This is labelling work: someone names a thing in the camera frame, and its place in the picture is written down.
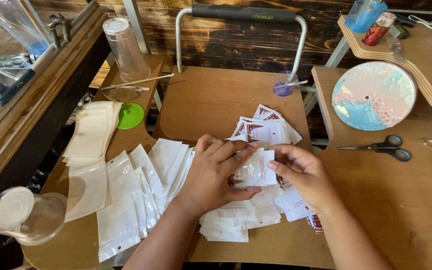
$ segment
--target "scissors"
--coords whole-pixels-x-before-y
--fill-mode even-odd
[[[394,136],[389,135],[386,137],[384,142],[375,143],[369,145],[358,145],[358,146],[338,146],[338,149],[343,150],[372,150],[376,153],[387,153],[391,156],[395,157],[400,162],[407,162],[411,159],[411,155],[403,149],[400,149],[401,139]]]

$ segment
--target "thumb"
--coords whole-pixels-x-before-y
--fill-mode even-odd
[[[301,181],[303,181],[303,174],[297,172],[283,163],[271,160],[268,162],[268,168],[271,169],[278,175],[283,176],[291,184],[297,186]]]
[[[244,201],[251,199],[255,194],[262,191],[261,187],[249,186],[246,189],[230,188],[231,201]]]

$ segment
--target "hand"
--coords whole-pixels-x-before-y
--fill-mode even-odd
[[[331,216],[345,206],[321,160],[313,153],[291,144],[269,147],[275,161],[269,169],[293,184],[311,211]]]
[[[173,201],[190,216],[200,218],[209,211],[232,201],[251,199],[260,187],[236,189],[228,185],[228,177],[256,151],[258,144],[245,141],[219,140],[213,134],[199,138],[195,156],[183,187]]]

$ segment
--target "plastic cup lid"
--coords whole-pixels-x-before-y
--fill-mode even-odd
[[[26,221],[33,210],[34,196],[23,186],[9,188],[0,194],[0,232],[14,230]]]
[[[116,34],[129,28],[129,22],[123,18],[111,18],[103,23],[103,30],[108,34]]]
[[[135,103],[126,103],[119,110],[118,129],[130,129],[139,125],[145,117],[145,109]]]

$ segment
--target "blue scissors handle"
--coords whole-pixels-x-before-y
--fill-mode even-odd
[[[400,147],[402,144],[402,141],[400,138],[398,138],[397,136],[394,135],[389,135],[386,137],[386,139],[384,140],[384,142],[382,143],[378,143],[378,144],[374,144],[375,147],[380,148],[380,147],[394,147],[394,148],[398,148]]]
[[[406,152],[406,150],[397,148],[376,148],[376,153],[386,153],[386,154],[390,154],[391,156],[393,156],[394,158],[396,158],[397,160],[399,160],[400,162],[407,162],[411,159],[411,155]]]

